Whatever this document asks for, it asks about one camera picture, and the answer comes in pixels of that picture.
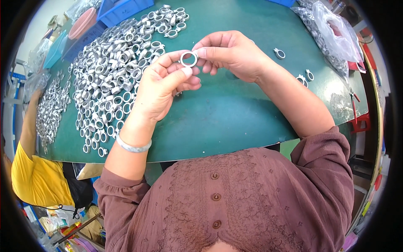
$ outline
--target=pliers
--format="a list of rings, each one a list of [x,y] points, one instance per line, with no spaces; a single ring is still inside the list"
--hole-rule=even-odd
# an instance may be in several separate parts
[[[354,120],[355,124],[357,124],[357,112],[355,111],[355,104],[354,104],[354,97],[357,99],[358,102],[361,102],[358,98],[358,95],[353,92],[353,89],[350,87],[350,95],[351,95],[351,101],[353,102],[353,110],[354,110]]]

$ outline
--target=yellow shirt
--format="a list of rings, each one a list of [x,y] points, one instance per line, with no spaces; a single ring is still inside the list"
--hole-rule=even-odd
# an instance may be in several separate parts
[[[59,204],[74,206],[63,164],[32,156],[28,158],[18,144],[11,167],[12,189],[24,202],[50,207]]]

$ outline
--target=button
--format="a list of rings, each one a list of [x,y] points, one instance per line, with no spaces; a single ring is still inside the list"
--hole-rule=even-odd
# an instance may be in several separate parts
[[[217,179],[219,176],[220,176],[220,175],[219,175],[218,173],[216,173],[216,172],[213,172],[213,173],[211,174],[211,178],[212,178],[212,179]]]
[[[219,200],[221,200],[221,195],[220,194],[213,194],[211,196],[211,199],[214,200],[214,201],[219,201]]]
[[[219,228],[219,227],[221,227],[221,221],[215,221],[215,222],[213,223],[213,228],[214,228],[214,229],[217,229],[217,228]]]

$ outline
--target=fingernail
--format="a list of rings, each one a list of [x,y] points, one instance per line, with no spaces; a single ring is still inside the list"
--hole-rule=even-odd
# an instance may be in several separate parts
[[[205,58],[206,57],[206,50],[207,49],[205,47],[199,48],[197,50],[197,54],[199,55],[200,58]]]
[[[186,75],[187,78],[189,78],[193,74],[193,70],[190,67],[182,67],[181,70],[183,73]]]

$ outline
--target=red chair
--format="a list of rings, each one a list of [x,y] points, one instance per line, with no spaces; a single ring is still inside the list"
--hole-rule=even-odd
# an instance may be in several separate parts
[[[365,127],[361,128],[361,124],[363,121],[365,122]],[[368,131],[371,129],[370,114],[366,113],[357,117],[357,123],[355,123],[355,119],[349,121],[349,123],[352,123],[354,128],[354,130],[351,133]]]

